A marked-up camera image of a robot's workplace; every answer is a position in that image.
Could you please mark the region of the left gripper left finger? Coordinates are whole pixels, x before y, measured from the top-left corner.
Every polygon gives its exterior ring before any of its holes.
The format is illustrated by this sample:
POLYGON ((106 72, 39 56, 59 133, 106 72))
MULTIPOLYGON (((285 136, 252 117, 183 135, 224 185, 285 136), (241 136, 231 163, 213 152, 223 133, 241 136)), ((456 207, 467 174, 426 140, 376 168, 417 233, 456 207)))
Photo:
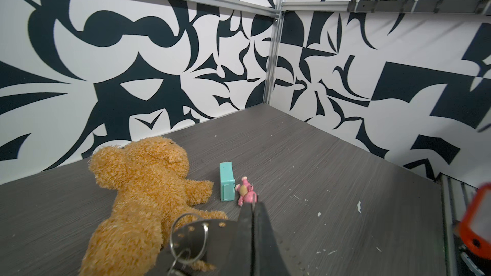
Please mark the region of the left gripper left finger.
POLYGON ((237 227, 231 239, 230 251, 220 275, 252 275, 253 273, 253 219, 254 204, 242 206, 237 227))

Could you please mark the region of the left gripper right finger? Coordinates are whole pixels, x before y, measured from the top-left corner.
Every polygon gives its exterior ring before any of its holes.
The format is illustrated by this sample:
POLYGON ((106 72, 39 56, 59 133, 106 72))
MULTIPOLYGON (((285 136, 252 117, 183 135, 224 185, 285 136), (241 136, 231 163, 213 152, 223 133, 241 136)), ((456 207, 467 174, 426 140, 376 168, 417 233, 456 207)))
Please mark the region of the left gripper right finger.
POLYGON ((263 203, 253 208, 253 275, 290 275, 263 203))

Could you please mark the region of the red key tag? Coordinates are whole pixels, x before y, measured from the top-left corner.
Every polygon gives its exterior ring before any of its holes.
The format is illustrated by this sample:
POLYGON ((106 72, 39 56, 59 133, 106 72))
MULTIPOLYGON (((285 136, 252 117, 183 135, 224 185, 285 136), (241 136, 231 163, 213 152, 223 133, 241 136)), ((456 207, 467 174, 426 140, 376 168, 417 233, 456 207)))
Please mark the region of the red key tag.
POLYGON ((459 235, 476 256, 490 260, 490 184, 482 185, 459 224, 459 235))

